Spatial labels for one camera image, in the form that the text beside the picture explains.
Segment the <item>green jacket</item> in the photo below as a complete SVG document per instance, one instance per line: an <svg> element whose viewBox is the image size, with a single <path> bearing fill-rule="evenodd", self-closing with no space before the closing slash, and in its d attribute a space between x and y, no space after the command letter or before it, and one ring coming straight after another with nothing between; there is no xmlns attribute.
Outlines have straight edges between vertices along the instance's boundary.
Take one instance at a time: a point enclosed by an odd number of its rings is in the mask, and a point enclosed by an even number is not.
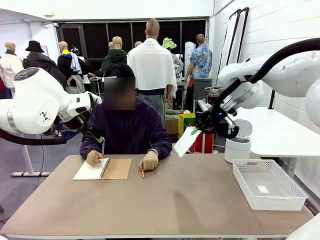
<svg viewBox="0 0 320 240"><path fill-rule="evenodd" d="M127 63L127 53L120 49L110 49L108 56L106 56L102 63L102 72L111 67L113 64Z"/></svg>

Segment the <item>red box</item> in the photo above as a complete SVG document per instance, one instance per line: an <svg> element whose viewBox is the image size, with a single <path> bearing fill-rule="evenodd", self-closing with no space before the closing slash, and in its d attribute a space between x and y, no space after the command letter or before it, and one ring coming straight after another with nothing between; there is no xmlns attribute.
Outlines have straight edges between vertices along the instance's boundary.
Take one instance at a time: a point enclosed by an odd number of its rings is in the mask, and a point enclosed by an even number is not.
<svg viewBox="0 0 320 240"><path fill-rule="evenodd" d="M200 133L195 142L189 148L191 153L198 152L203 154L212 154L214 149L214 134L213 133Z"/></svg>

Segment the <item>green hat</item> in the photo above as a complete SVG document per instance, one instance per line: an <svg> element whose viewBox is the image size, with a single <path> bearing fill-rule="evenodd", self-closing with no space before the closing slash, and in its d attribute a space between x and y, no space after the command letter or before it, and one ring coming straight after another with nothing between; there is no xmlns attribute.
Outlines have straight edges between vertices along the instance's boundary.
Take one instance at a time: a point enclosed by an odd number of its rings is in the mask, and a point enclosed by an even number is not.
<svg viewBox="0 0 320 240"><path fill-rule="evenodd" d="M175 42L172 41L171 38L166 37L163 39L162 47L164 47L165 49L167 49L167 48L174 49L176 46L177 46L177 44L175 44Z"/></svg>

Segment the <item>purple jacket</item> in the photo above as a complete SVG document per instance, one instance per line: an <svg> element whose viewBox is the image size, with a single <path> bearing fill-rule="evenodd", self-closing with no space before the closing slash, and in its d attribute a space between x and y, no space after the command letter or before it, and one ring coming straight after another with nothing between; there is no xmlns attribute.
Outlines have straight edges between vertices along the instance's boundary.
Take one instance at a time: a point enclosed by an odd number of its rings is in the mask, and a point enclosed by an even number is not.
<svg viewBox="0 0 320 240"><path fill-rule="evenodd" d="M168 156L172 141L157 111L148 102L136 97L135 110L106 110L104 104L96 105L88 120L104 136L104 154L146 154L156 149L159 159ZM102 153L102 144L83 136L80 155L85 159L90 151Z"/></svg>

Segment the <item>white plastic basket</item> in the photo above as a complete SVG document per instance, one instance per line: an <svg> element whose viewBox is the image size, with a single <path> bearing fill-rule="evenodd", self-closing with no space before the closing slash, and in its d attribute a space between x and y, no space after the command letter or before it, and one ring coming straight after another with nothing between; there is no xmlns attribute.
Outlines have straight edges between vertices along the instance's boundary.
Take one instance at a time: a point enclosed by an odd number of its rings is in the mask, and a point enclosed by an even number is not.
<svg viewBox="0 0 320 240"><path fill-rule="evenodd" d="M253 210L300 211L308 198L271 159L233 160L233 174Z"/></svg>

